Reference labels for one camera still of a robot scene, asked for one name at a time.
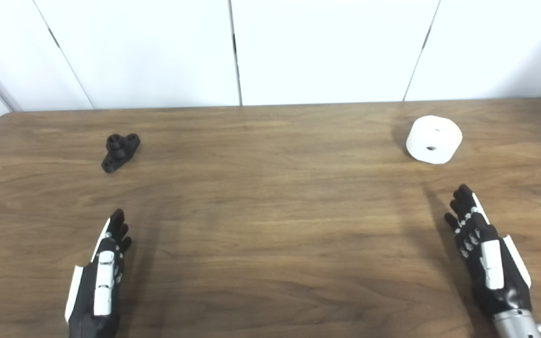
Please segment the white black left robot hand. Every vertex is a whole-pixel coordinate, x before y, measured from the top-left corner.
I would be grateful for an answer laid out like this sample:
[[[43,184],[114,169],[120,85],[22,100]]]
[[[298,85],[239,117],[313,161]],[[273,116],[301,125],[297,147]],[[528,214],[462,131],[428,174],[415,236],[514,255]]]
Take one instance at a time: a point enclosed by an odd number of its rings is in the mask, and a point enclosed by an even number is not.
[[[114,338],[120,327],[119,291],[132,244],[122,209],[105,223],[90,262],[75,266],[64,319],[70,338]]]

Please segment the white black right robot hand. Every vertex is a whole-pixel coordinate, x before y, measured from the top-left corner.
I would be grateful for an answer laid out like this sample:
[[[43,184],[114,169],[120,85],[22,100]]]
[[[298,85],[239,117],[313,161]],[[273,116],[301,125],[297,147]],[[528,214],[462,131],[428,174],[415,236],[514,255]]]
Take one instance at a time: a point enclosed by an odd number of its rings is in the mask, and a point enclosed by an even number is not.
[[[477,195],[461,184],[444,220],[471,278],[471,293],[485,317],[511,310],[532,311],[531,279],[510,236],[500,236]]]

